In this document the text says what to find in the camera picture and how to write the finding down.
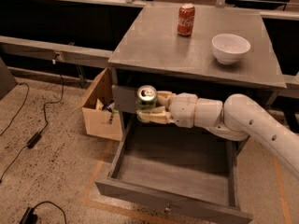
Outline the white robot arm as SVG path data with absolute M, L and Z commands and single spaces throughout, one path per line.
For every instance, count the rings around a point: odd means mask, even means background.
M 160 91 L 155 106 L 138 109 L 136 114 L 145 122 L 199 127 L 232 141 L 252 137 L 299 179 L 299 135 L 244 94 L 233 94 L 222 102 Z

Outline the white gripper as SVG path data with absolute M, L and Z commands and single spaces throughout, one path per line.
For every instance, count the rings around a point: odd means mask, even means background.
M 171 91 L 157 91 L 157 104 L 152 109 L 137 110 L 142 121 L 158 124 L 175 123 L 179 127 L 191 128 L 194 124 L 195 105 L 198 97 L 195 94 L 174 94 Z

